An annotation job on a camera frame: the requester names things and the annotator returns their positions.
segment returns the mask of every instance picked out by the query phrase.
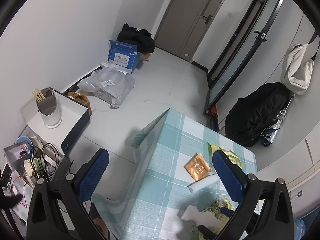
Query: gray plastic bag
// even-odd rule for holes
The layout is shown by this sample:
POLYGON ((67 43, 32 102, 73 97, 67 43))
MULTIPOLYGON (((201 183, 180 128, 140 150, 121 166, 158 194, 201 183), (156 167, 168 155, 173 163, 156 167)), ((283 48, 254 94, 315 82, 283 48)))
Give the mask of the gray plastic bag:
POLYGON ((118 108, 132 90, 135 79, 131 74, 126 74, 128 70, 125 67, 107 62, 101 63, 101 66, 102 69, 93 71, 77 86, 118 108))

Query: tablecloth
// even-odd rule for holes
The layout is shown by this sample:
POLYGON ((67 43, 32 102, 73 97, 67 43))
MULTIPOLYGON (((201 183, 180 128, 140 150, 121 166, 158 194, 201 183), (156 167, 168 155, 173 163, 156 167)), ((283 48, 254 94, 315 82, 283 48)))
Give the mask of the tablecloth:
POLYGON ((244 172, 257 174, 254 153, 173 109, 132 138, 136 169, 124 195, 116 201, 91 198, 116 239, 198 239, 194 222, 180 219, 185 209, 202 211, 218 198, 230 200, 220 180, 196 193, 187 188, 194 180, 184 165, 196 153, 212 165, 208 143, 235 152, 244 172))

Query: white label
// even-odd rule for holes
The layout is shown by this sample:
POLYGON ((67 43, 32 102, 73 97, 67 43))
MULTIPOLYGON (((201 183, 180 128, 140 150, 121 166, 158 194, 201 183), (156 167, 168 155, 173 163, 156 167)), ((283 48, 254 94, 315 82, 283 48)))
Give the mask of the white label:
POLYGON ((101 83, 101 85, 102 85, 103 87, 106 87, 106 86, 114 86, 114 82, 113 82, 112 80, 102 81, 102 82, 100 82, 100 83, 101 83))
POLYGON ((122 67, 127 67, 128 63, 129 63, 129 59, 130 59, 129 56, 116 52, 115 59, 113 60, 113 62, 116 63, 117 65, 122 66, 122 67))

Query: black bag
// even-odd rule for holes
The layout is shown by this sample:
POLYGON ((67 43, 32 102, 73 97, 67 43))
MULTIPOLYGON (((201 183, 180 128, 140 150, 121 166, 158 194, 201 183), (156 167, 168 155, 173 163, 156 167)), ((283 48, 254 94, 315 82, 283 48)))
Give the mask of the black bag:
POLYGON ((153 53, 155 50, 155 42, 151 38, 151 34, 147 30, 137 30, 129 27, 126 23, 122 27, 122 31, 118 34, 117 41, 137 45, 137 51, 143 54, 153 53))
POLYGON ((290 98, 290 90, 282 83, 264 84, 246 98, 239 98, 226 117, 226 137, 242 146, 253 146, 263 130, 277 121, 290 98))

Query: bag strap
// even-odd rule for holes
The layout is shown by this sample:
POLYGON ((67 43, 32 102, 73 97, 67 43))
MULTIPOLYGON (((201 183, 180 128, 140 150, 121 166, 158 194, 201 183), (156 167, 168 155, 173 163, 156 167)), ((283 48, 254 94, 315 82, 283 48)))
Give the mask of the bag strap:
MULTIPOLYGON (((312 35, 312 37, 311 37, 311 39, 310 39, 310 41, 309 41, 308 44, 311 44, 311 43, 316 39, 317 36, 318 36, 318 33, 317 33, 317 31, 315 31, 315 32, 313 33, 313 35, 312 35)), ((320 48, 320 41, 319 41, 319 45, 318 45, 318 49, 317 49, 316 53, 313 55, 313 57, 311 57, 311 59, 312 59, 313 61, 315 61, 315 59, 316 59, 316 56, 317 56, 317 53, 318 53, 319 48, 320 48)))

